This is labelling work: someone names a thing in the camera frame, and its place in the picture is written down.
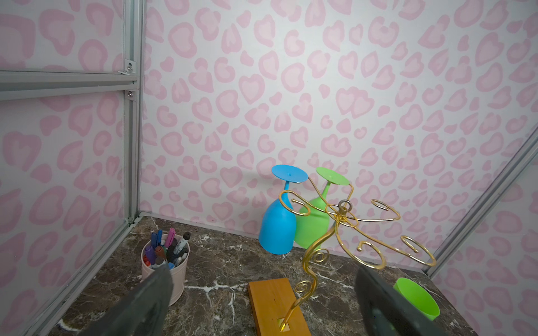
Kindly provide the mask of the magenta marker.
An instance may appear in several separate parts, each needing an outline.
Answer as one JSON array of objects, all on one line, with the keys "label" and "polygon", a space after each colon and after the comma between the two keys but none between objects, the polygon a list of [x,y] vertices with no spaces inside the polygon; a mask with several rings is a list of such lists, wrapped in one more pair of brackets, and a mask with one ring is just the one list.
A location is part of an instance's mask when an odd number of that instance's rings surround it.
[{"label": "magenta marker", "polygon": [[166,237],[165,243],[164,243],[164,247],[166,249],[168,249],[170,247],[170,245],[172,244],[174,238],[175,238],[175,229],[170,228],[169,231],[168,231],[168,235]]}]

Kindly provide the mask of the purple marker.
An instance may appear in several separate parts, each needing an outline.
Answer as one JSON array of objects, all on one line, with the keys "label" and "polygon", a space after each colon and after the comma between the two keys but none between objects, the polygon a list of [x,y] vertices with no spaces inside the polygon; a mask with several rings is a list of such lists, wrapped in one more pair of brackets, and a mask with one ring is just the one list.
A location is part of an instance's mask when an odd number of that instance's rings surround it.
[{"label": "purple marker", "polygon": [[156,264],[156,254],[152,245],[146,245],[144,247],[144,255],[147,259],[146,265],[149,267]]}]

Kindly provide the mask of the pink metal pen bucket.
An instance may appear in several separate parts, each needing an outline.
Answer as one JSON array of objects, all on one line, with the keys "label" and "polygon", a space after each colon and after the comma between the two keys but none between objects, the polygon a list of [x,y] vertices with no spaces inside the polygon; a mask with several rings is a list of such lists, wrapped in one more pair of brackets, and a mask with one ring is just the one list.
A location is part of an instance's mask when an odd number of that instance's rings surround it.
[{"label": "pink metal pen bucket", "polygon": [[[150,246],[150,245],[151,245],[151,242],[148,241],[142,248],[142,251],[140,252],[140,262],[141,262],[141,270],[142,270],[141,282],[143,282],[147,277],[149,277],[154,272],[154,270],[148,267],[143,261],[143,257],[145,255],[145,249],[147,246]],[[172,295],[170,298],[169,306],[174,305],[175,302],[178,301],[178,299],[182,296],[184,292],[184,286],[185,286],[185,281],[186,281],[186,270],[187,270],[187,264],[188,264],[189,256],[190,256],[189,243],[186,244],[186,248],[187,248],[186,258],[182,260],[182,262],[179,263],[178,266],[170,270],[173,289],[172,289]]]}]

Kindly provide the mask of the blue wine glass back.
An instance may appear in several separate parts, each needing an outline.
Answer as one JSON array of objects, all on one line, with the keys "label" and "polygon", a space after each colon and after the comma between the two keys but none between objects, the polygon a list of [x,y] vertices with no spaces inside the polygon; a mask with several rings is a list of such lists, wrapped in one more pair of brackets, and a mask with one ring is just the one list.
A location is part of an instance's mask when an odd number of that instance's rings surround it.
[{"label": "blue wine glass back", "polygon": [[[289,190],[290,183],[303,183],[308,175],[302,169],[291,165],[276,165],[273,174],[285,181],[284,191]],[[284,255],[289,253],[294,244],[296,234],[296,215],[286,207],[293,208],[287,193],[277,196],[263,216],[259,242],[269,253]]]}]

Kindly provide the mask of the green wine glass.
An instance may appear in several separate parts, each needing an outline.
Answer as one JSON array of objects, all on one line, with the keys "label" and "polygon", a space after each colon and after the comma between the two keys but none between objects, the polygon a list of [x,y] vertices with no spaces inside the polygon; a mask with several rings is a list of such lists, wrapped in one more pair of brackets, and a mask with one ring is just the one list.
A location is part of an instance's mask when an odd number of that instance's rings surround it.
[{"label": "green wine glass", "polygon": [[324,235],[329,229],[330,216],[325,213],[324,210],[326,207],[330,186],[332,184],[337,186],[347,186],[350,184],[349,180],[343,175],[331,169],[318,167],[316,172],[322,178],[327,180],[326,186],[321,192],[321,196],[318,196],[310,201],[310,203],[316,208],[319,208],[319,210],[310,207],[303,207],[299,212],[302,214],[307,214],[308,210],[311,210],[310,215],[296,217],[297,225],[295,242],[305,249],[307,249],[313,242],[321,238],[321,236]]},{"label": "green wine glass", "polygon": [[398,278],[394,289],[421,311],[430,321],[439,317],[441,311],[435,299],[421,285],[407,278]]}]

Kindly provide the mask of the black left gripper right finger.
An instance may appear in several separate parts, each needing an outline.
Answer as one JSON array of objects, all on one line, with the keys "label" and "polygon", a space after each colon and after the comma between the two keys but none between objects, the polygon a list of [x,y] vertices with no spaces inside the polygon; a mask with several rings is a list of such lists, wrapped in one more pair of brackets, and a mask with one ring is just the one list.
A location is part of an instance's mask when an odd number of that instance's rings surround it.
[{"label": "black left gripper right finger", "polygon": [[359,267],[354,291],[368,335],[446,334],[371,268]]}]

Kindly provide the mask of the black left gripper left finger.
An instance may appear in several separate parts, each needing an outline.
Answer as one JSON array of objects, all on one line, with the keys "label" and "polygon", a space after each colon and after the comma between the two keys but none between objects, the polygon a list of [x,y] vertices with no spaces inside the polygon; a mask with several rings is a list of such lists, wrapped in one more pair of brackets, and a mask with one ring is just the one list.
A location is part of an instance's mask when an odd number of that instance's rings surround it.
[{"label": "black left gripper left finger", "polygon": [[161,266],[81,335],[161,335],[173,283]]}]

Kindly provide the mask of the green wine glass back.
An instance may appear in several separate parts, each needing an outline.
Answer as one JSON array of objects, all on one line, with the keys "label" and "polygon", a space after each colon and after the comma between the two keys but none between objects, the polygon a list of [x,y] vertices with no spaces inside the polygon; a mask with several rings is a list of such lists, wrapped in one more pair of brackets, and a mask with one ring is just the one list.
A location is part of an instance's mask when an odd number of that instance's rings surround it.
[{"label": "green wine glass back", "polygon": [[321,236],[324,235],[329,229],[330,216],[325,213],[324,210],[326,207],[330,186],[332,184],[337,186],[347,186],[350,184],[349,180],[343,175],[331,169],[318,167],[316,172],[322,178],[327,180],[326,186],[321,192],[321,196],[318,196],[310,201],[310,203],[316,208],[319,208],[319,210],[310,207],[303,207],[299,212],[302,214],[307,214],[308,210],[311,210],[310,215],[296,217],[297,225],[295,242],[305,249],[307,249],[313,242],[321,238]]}]

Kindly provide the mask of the wooden rack base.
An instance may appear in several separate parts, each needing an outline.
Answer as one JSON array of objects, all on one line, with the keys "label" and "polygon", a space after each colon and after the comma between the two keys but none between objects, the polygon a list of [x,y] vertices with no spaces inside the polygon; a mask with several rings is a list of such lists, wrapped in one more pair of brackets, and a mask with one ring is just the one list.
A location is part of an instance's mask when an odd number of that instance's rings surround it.
[{"label": "wooden rack base", "polygon": [[287,312],[296,301],[288,278],[249,282],[248,292],[257,335],[311,335],[299,308],[281,330]]}]

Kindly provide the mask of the brown capped white marker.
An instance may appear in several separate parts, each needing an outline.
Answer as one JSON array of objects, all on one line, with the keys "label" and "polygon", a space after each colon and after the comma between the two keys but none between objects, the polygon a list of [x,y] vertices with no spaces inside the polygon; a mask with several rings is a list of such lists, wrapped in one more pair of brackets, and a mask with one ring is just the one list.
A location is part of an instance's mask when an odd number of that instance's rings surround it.
[{"label": "brown capped white marker", "polygon": [[166,260],[166,250],[163,246],[161,245],[158,245],[155,249],[154,249],[154,252],[155,252],[155,255],[157,257],[160,257],[162,258],[163,260]]}]

